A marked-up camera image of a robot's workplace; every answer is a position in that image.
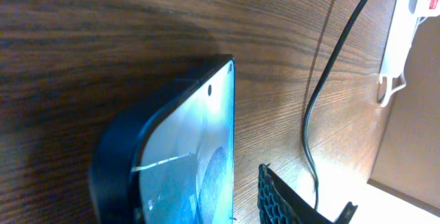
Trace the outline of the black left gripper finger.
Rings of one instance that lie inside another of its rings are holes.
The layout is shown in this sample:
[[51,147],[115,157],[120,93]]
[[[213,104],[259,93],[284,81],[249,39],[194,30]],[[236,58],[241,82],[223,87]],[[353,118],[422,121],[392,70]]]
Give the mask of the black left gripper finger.
[[335,221],[314,210],[266,164],[258,167],[258,209],[262,224],[349,224],[357,206],[348,202]]

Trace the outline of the blue Galaxy smartphone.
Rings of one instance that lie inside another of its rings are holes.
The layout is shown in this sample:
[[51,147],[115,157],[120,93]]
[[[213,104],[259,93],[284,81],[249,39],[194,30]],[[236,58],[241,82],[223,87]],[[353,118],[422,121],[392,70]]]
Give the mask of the blue Galaxy smartphone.
[[120,112],[89,168],[99,223],[232,223],[234,57],[215,54]]

